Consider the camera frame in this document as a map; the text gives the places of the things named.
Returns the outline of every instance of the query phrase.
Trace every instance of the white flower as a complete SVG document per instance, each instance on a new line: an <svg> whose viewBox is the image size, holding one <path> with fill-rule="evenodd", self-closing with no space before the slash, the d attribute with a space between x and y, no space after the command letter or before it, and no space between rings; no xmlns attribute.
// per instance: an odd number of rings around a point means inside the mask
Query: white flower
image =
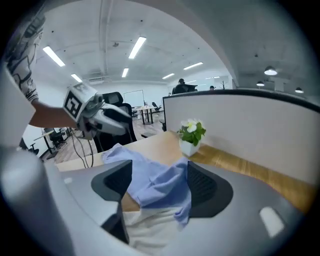
<svg viewBox="0 0 320 256"><path fill-rule="evenodd" d="M188 124L197 125L197 121L194 119L188 119Z"/></svg>
<svg viewBox="0 0 320 256"><path fill-rule="evenodd" d="M188 128L186 129L188 131L188 133L192 133L197 129L197 126L195 124L190 123L188 125Z"/></svg>
<svg viewBox="0 0 320 256"><path fill-rule="evenodd" d="M182 121L182 122L181 122L181 126L183 126L183 127L188 127L188 122L187 122L187 121Z"/></svg>

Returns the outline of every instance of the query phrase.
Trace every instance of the ceiling light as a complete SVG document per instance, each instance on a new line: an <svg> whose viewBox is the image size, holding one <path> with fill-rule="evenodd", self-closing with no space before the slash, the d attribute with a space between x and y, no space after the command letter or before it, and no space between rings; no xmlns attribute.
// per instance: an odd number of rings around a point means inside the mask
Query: ceiling light
<svg viewBox="0 0 320 256"><path fill-rule="evenodd" d="M256 85L257 85L257 86L265 86L264 82L262 82L262 81L258 81L258 82L256 83Z"/></svg>
<svg viewBox="0 0 320 256"><path fill-rule="evenodd" d="M276 69L272 66L267 66L264 70L264 73L268 76L275 76L276 74L278 74Z"/></svg>
<svg viewBox="0 0 320 256"><path fill-rule="evenodd" d="M166 79L166 78L172 77L174 74L175 74L175 73L168 74L168 75L166 75L165 77L162 77L162 79Z"/></svg>
<svg viewBox="0 0 320 256"><path fill-rule="evenodd" d="M43 50L44 50L44 52L45 52L46 54L48 54L49 57L50 57L51 59L53 59L54 62L57 63L60 67L63 67L63 66L66 65L66 64L63 63L63 61L55 54L55 52L54 52L49 46L43 48Z"/></svg>
<svg viewBox="0 0 320 256"><path fill-rule="evenodd" d="M79 83L82 82L82 80L76 75L76 74L72 74L71 75L75 80L77 80Z"/></svg>
<svg viewBox="0 0 320 256"><path fill-rule="evenodd" d="M129 59L134 59L138 53L138 51L140 50L141 46L144 44L144 42L146 41L147 39L145 37L139 37L139 39L136 41L131 53L130 53L130 56L129 56Z"/></svg>
<svg viewBox="0 0 320 256"><path fill-rule="evenodd" d="M129 71L129 68L125 68L125 69L123 70L123 73L122 73L122 77L123 77L123 78L125 78L125 77L127 76L128 71Z"/></svg>
<svg viewBox="0 0 320 256"><path fill-rule="evenodd" d="M193 65L191 65L191 66L185 67L184 70L188 70L188 69L191 69L191 68L193 68L193 67L196 67L196 66L199 66L199 65L202 65L202 64L203 64L203 62L199 62L199 63L193 64Z"/></svg>
<svg viewBox="0 0 320 256"><path fill-rule="evenodd" d="M303 94L304 93L304 91L300 87L297 87L295 89L295 92L298 93L298 94Z"/></svg>

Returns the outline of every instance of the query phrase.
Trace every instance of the green leaves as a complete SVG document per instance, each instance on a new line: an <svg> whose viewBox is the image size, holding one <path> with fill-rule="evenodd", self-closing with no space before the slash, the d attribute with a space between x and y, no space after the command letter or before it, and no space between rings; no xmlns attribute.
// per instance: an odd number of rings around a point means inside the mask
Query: green leaves
<svg viewBox="0 0 320 256"><path fill-rule="evenodd" d="M195 147L198 145L198 143L199 143L199 140L197 140L197 139L195 139L195 140L193 141L193 145L194 145Z"/></svg>
<svg viewBox="0 0 320 256"><path fill-rule="evenodd" d="M195 147L198 145L199 141L201 140L202 136L205 135L206 129L202 127L202 124L200 121L194 120L193 122L196 122L196 130L193 132L188 132L188 127L181 126L181 129L177 131L180 138L183 141L192 143Z"/></svg>

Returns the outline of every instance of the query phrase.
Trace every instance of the potted plant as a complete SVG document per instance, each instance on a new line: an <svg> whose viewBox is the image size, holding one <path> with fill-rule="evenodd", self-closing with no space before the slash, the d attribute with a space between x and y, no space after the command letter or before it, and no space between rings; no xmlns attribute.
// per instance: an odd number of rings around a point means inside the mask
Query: potted plant
<svg viewBox="0 0 320 256"><path fill-rule="evenodd" d="M191 157L200 148L206 129L201 121L188 119L188 121L181 122L181 129L177 133L180 137L179 145L182 153Z"/></svg>

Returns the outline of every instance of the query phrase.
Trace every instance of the white cloth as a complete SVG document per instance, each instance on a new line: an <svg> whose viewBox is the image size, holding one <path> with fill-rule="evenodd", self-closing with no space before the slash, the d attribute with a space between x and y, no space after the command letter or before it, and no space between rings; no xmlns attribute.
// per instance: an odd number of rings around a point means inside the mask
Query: white cloth
<svg viewBox="0 0 320 256"><path fill-rule="evenodd" d="M183 228L174 218L176 211L175 207L123 212L129 245L149 255L159 255Z"/></svg>

